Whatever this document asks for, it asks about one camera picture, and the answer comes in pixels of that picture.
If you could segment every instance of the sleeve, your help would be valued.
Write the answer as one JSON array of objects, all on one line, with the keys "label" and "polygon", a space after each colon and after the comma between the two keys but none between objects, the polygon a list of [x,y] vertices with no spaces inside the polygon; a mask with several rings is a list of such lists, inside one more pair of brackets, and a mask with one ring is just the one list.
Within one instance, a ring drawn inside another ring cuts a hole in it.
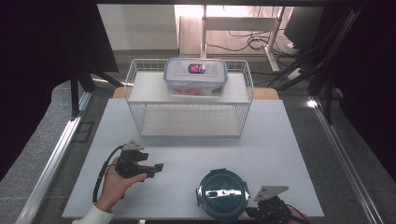
[{"label": "sleeve", "polygon": [[85,217],[72,224],[108,224],[113,217],[114,214],[101,211],[93,204]]}]

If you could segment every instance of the white table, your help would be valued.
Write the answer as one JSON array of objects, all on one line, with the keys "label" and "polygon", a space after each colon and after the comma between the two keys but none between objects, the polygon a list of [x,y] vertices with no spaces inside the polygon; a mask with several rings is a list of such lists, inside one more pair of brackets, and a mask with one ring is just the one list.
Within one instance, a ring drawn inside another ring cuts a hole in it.
[{"label": "white table", "polygon": [[88,212],[103,162],[115,147],[132,139],[148,153],[141,164],[164,166],[154,178],[127,191],[113,208],[118,218],[212,219],[197,206],[195,190],[210,170],[219,168],[247,182],[248,206],[257,205],[253,198],[261,186],[287,185],[290,189],[279,194],[285,203],[310,217],[323,217],[282,101],[254,100],[240,138],[142,138],[124,99],[109,100],[63,217],[83,217]]}]

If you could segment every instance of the white wire rack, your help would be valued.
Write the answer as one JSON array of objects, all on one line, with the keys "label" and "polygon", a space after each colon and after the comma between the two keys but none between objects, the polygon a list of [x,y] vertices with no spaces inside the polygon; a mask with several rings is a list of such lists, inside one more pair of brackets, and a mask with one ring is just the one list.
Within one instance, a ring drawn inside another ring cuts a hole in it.
[{"label": "white wire rack", "polygon": [[253,99],[248,62],[225,61],[228,82],[218,98],[172,96],[163,81],[167,60],[135,59],[125,98],[142,136],[239,137]]}]

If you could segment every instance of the sticker on lid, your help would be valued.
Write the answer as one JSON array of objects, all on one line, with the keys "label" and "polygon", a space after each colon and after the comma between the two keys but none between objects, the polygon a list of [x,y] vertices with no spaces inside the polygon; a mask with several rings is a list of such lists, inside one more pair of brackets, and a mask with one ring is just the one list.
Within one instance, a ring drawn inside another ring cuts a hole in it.
[{"label": "sticker on lid", "polygon": [[190,74],[203,74],[205,72],[205,65],[202,63],[191,63],[189,65]]}]

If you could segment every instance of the black cable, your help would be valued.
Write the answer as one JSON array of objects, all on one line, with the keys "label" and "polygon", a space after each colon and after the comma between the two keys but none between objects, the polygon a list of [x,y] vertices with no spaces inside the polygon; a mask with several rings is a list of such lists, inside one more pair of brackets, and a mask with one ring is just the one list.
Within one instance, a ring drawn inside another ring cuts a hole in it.
[{"label": "black cable", "polygon": [[268,33],[268,31],[257,32],[257,33],[255,33],[255,34],[253,34],[253,31],[251,31],[251,32],[250,32],[250,35],[233,35],[233,34],[231,34],[230,31],[228,31],[228,34],[229,34],[230,36],[236,36],[236,37],[247,37],[247,36],[252,36],[252,35],[261,35],[261,34],[265,34],[265,33]]},{"label": "black cable", "polygon": [[250,12],[247,14],[249,16],[253,12],[253,17],[254,17],[254,11],[256,10],[256,7],[253,7],[253,9],[250,10]]},{"label": "black cable", "polygon": [[[251,45],[251,43],[254,43],[254,42],[259,42],[261,45],[258,48],[255,48]],[[247,39],[247,44],[250,46],[251,49],[264,49],[265,47],[267,47],[268,41],[262,39],[261,37],[257,38],[255,36],[252,36]]]},{"label": "black cable", "polygon": [[261,82],[256,82],[256,83],[253,83],[253,86],[258,86],[258,85],[261,85],[261,84],[263,84],[263,83],[265,83],[265,82],[271,82],[272,80],[265,80],[265,81],[261,81]]},{"label": "black cable", "polygon": [[100,187],[100,184],[102,183],[102,179],[103,179],[103,175],[105,174],[105,171],[107,169],[107,167],[109,166],[108,163],[110,162],[111,158],[113,158],[114,154],[119,150],[122,149],[123,146],[119,146],[114,148],[114,150],[110,153],[110,155],[108,156],[107,160],[103,163],[102,169],[99,172],[98,178],[96,179],[96,184],[95,184],[95,188],[93,189],[93,194],[92,194],[92,202],[96,203],[98,200],[98,190]]},{"label": "black cable", "polygon": [[277,61],[278,63],[282,64],[282,65],[285,66],[285,67],[291,66],[294,62],[293,62],[293,63],[288,63],[288,64],[283,63],[283,62],[281,61],[281,59],[284,59],[284,58],[292,58],[292,59],[296,59],[296,60],[298,59],[297,57],[295,57],[295,56],[293,56],[293,55],[278,54],[277,57],[276,57],[276,61]]},{"label": "black cable", "polygon": [[[287,66],[287,68],[280,74],[279,77],[275,78],[272,82],[270,82],[267,87],[271,87],[275,82],[278,81],[278,87],[280,83],[285,80],[287,78],[286,75],[288,75],[288,72],[300,67],[302,64],[308,63],[310,60],[314,59],[315,57],[319,56],[323,50],[326,48],[329,40],[331,38],[333,38],[337,32],[341,29],[343,21],[345,21],[345,19],[347,18],[347,12],[348,10],[346,10],[346,12],[344,13],[344,15],[340,18],[340,20],[338,20],[338,22],[334,25],[334,27],[330,30],[330,32],[311,50],[306,51],[304,53],[300,53],[300,54],[288,54],[288,53],[284,53],[279,45],[276,43],[277,47],[279,48],[280,53],[276,53],[276,60],[284,65]],[[295,58],[296,61],[292,64],[283,64],[279,59],[281,58],[285,58],[285,57],[292,57]]]},{"label": "black cable", "polygon": [[259,12],[257,13],[257,17],[260,17],[260,12],[262,11],[262,7],[259,7]]},{"label": "black cable", "polygon": [[290,65],[289,67],[287,67],[285,70],[283,70],[281,73],[273,73],[273,75],[277,75],[276,78],[274,78],[274,79],[272,79],[272,80],[265,80],[265,81],[262,81],[262,82],[254,83],[253,85],[260,85],[260,84],[265,83],[265,82],[270,82],[270,83],[268,83],[268,85],[266,86],[267,88],[270,88],[270,87],[272,87],[272,85],[273,85],[275,82],[279,81],[278,87],[277,87],[277,88],[274,88],[274,89],[277,90],[277,89],[279,89],[280,82],[281,82],[282,80],[284,80],[284,79],[287,77],[286,75],[288,75],[289,72],[292,71],[293,69],[296,69],[297,67],[299,67],[300,64],[301,64],[301,62],[295,61],[293,64],[291,64],[291,65]]},{"label": "black cable", "polygon": [[206,42],[206,44],[207,44],[208,46],[210,46],[210,47],[219,48],[219,49],[225,49],[225,50],[229,50],[229,51],[241,51],[241,50],[246,49],[246,48],[248,47],[248,45],[246,45],[246,46],[244,46],[244,47],[241,48],[241,49],[226,49],[226,48],[224,48],[224,47],[222,47],[222,46],[208,44],[207,42]]},{"label": "black cable", "polygon": [[268,75],[268,76],[277,76],[279,73],[264,73],[264,72],[250,72],[251,75],[259,74],[259,75]]},{"label": "black cable", "polygon": [[299,57],[299,55],[297,53],[290,54],[290,53],[283,52],[282,49],[280,49],[280,46],[277,44],[276,41],[275,41],[275,44],[276,44],[278,49],[274,49],[274,55],[287,55],[287,56],[290,56],[290,57],[293,57],[293,58],[298,58]]}]

